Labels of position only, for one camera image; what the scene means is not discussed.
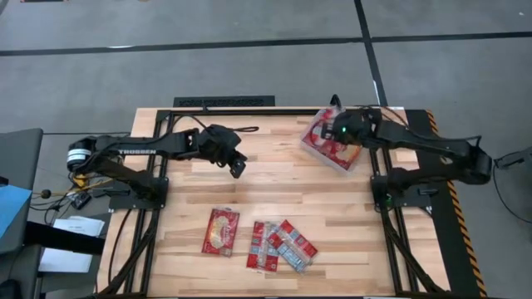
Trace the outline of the black aluminium table frame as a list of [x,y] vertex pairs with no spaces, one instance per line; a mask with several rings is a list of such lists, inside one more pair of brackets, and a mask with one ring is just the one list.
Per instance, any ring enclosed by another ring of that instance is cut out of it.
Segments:
[[[155,243],[139,258],[123,292],[149,297],[288,297],[391,295],[409,289],[404,260],[388,257],[381,216],[373,207],[372,161],[362,152],[352,174],[341,174],[300,147],[315,108],[261,107],[170,111],[140,108],[134,136],[156,136],[200,124],[241,129],[248,157],[239,179],[201,160],[153,162],[170,181]],[[240,213],[230,257],[202,253],[213,208]],[[304,273],[280,261],[276,272],[246,267],[253,226],[288,220],[318,250]]]

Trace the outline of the black stand foot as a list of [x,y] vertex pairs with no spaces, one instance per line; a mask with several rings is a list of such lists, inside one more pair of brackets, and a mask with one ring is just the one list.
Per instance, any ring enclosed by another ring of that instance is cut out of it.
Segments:
[[532,146],[495,159],[495,166],[498,169],[508,169],[517,164],[526,164],[532,167]]

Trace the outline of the black mat with hazard stripe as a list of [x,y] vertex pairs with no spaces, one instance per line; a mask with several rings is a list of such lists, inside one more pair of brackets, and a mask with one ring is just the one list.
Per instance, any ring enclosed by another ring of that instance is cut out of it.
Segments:
[[[436,121],[430,111],[406,110],[406,118],[417,133],[437,133]],[[416,157],[422,170],[443,166],[436,154],[417,150]],[[430,183],[429,186],[438,190],[436,195],[431,196],[432,220],[451,292],[469,297],[487,297],[456,186],[448,181]]]

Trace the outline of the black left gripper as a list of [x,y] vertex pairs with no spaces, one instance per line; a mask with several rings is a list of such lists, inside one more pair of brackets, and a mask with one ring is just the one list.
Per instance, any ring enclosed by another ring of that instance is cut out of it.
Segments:
[[198,136],[199,157],[213,164],[229,165],[229,172],[238,179],[246,167],[247,157],[236,150],[241,139],[231,129],[210,125]]

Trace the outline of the small black device box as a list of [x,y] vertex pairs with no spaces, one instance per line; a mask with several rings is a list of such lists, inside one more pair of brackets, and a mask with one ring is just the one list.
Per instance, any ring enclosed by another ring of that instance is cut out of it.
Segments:
[[83,209],[92,199],[88,193],[77,193],[71,196],[71,206],[76,210]]

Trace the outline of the red popcorn bag label side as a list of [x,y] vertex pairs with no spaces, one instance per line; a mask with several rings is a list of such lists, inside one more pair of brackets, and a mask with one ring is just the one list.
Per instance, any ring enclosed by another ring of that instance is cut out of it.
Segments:
[[275,226],[267,240],[278,255],[298,273],[304,273],[318,255],[317,248],[288,220]]
[[272,222],[255,222],[251,237],[246,267],[260,272],[278,270],[278,252],[269,243],[268,237],[277,227]]

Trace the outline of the white paper sheet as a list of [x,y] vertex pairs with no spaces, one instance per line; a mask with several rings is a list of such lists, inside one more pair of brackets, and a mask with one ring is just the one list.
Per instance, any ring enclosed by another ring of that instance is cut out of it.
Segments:
[[92,255],[45,248],[39,264],[39,272],[87,273]]
[[100,219],[71,216],[69,218],[56,219],[52,225],[54,228],[79,233],[90,237],[103,237],[105,222]]

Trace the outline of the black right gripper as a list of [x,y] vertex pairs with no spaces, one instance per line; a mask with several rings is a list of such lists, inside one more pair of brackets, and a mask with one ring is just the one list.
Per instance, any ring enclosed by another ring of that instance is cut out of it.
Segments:
[[382,113],[374,109],[350,110],[322,121],[320,138],[343,145],[379,145],[375,128]]

